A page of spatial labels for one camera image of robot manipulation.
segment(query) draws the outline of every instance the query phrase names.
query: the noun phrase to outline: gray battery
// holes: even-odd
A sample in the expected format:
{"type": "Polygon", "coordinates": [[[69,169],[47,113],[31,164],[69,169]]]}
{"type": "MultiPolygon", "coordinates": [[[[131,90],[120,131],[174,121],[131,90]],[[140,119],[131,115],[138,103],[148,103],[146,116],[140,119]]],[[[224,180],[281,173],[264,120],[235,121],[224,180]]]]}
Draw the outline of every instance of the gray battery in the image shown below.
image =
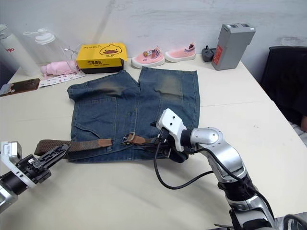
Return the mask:
{"type": "Polygon", "coordinates": [[[213,67],[216,70],[236,68],[255,32],[249,23],[223,24],[212,60],[213,67]]]}

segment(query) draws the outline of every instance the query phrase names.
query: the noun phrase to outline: jeans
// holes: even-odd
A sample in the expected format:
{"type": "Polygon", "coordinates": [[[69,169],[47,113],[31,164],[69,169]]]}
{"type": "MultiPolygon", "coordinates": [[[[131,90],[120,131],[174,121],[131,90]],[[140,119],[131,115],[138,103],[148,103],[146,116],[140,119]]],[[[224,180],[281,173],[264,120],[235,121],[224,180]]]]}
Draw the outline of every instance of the jeans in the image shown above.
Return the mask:
{"type": "MultiPolygon", "coordinates": [[[[112,146],[70,153],[78,163],[151,160],[154,153],[137,145],[122,145],[123,137],[135,132],[144,138],[159,133],[150,126],[170,108],[186,127],[198,127],[200,96],[196,71],[166,69],[141,70],[139,82],[122,70],[117,74],[68,88],[75,101],[71,123],[72,141],[112,139],[112,146]]],[[[183,155],[172,160],[183,162],[183,155]]]]}

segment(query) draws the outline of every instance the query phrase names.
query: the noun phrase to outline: leather strap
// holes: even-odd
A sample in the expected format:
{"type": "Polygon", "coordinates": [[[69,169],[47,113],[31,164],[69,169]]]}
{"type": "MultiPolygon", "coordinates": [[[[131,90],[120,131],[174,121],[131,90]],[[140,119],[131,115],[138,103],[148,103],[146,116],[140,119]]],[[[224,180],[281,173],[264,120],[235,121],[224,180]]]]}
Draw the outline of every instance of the leather strap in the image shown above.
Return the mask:
{"type": "Polygon", "coordinates": [[[111,139],[98,139],[90,141],[69,141],[69,140],[41,140],[35,149],[34,154],[42,156],[49,150],[53,149],[58,145],[70,144],[71,147],[67,152],[78,152],[82,150],[93,150],[103,147],[112,146],[111,139]]]}
{"type": "Polygon", "coordinates": [[[127,136],[124,137],[124,141],[122,142],[122,144],[142,145],[145,143],[151,143],[151,141],[152,139],[150,138],[143,138],[135,135],[135,133],[129,133],[127,136]]]}

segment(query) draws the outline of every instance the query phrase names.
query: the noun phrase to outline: white table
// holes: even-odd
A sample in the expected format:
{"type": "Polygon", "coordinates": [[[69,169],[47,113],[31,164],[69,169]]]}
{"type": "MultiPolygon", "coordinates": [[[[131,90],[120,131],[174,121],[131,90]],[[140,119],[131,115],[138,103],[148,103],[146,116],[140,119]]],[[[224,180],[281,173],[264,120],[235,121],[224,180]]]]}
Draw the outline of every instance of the white table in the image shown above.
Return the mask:
{"type": "MultiPolygon", "coordinates": [[[[215,71],[197,56],[194,61],[158,68],[198,71],[199,127],[222,130],[276,217],[307,211],[307,148],[242,63],[236,69],[215,71]]],[[[139,69],[126,63],[126,70],[138,79],[139,69]]],[[[67,88],[105,75],[87,75],[0,98],[0,139],[19,141],[24,156],[33,153],[41,139],[69,140],[73,101],[67,88]]],[[[29,78],[19,70],[11,82],[29,78]]],[[[200,154],[183,164],[164,159],[158,165],[163,179],[172,185],[210,170],[200,154]]],[[[51,171],[50,178],[22,193],[2,213],[2,229],[203,230],[214,228],[213,223],[231,223],[224,193],[212,174],[184,189],[168,190],[158,182],[152,161],[72,164],[62,160],[51,171]]]]}

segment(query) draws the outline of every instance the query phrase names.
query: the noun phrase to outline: pink shoe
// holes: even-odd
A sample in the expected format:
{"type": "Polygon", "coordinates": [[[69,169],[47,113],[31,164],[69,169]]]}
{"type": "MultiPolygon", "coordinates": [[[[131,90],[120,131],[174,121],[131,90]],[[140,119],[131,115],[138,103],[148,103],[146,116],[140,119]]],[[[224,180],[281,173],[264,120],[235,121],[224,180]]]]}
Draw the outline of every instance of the pink shoe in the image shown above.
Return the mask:
{"type": "Polygon", "coordinates": [[[188,48],[165,53],[165,59],[171,62],[193,60],[195,58],[195,46],[190,44],[188,48]]]}
{"type": "Polygon", "coordinates": [[[143,66],[154,67],[160,66],[165,63],[165,58],[159,47],[155,49],[149,49],[131,59],[131,64],[139,69],[142,69],[143,66]]]}

